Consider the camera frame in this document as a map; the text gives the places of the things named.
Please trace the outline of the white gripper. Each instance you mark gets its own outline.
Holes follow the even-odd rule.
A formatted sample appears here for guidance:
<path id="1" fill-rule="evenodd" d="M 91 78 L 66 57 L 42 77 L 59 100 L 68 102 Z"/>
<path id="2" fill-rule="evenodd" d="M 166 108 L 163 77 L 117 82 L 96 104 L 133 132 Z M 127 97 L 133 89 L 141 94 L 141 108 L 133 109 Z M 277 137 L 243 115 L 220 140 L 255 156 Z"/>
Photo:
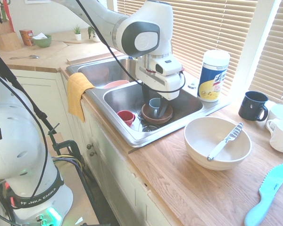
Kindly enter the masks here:
<path id="1" fill-rule="evenodd" d="M 152 91 L 149 88 L 161 95 L 158 109 L 158 117 L 161 118 L 166 111 L 168 101 L 179 96 L 181 87 L 179 73 L 163 75 L 160 72 L 149 72 L 146 68 L 137 65 L 136 77 L 143 82 L 142 94 L 146 105 L 149 105 L 150 100 L 153 98 Z"/>

